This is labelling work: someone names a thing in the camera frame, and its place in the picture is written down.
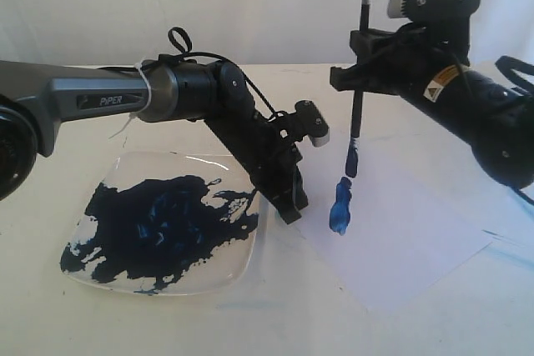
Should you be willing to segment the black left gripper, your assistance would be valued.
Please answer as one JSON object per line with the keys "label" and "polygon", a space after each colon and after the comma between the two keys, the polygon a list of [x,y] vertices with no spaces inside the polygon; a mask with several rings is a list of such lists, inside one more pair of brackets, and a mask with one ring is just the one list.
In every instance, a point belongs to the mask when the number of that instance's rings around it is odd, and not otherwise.
{"label": "black left gripper", "polygon": [[301,218],[309,204],[297,163],[302,160],[292,137],[280,135],[280,124],[254,110],[250,118],[222,112],[204,123],[248,173],[251,183],[275,207],[286,224]]}

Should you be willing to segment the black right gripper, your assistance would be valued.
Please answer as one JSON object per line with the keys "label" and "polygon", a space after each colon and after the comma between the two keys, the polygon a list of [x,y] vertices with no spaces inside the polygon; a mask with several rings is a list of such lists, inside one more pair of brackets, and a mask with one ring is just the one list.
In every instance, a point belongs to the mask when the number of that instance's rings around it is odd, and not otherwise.
{"label": "black right gripper", "polygon": [[533,183],[533,86],[502,68],[500,84],[421,28],[350,32],[356,64],[330,68],[330,85],[400,96],[465,143],[482,170],[510,188]]}

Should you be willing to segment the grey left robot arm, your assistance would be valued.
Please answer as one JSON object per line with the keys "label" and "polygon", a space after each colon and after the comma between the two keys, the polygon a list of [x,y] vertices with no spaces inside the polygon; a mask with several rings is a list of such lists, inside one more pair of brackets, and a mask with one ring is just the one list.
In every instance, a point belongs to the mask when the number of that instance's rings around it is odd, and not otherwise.
{"label": "grey left robot arm", "polygon": [[1,64],[1,195],[30,174],[37,157],[53,153],[63,123],[130,114],[146,123],[202,121],[249,175],[250,182],[293,223],[307,206],[297,143],[305,112],[264,117],[251,81],[229,61],[209,64],[74,68]]}

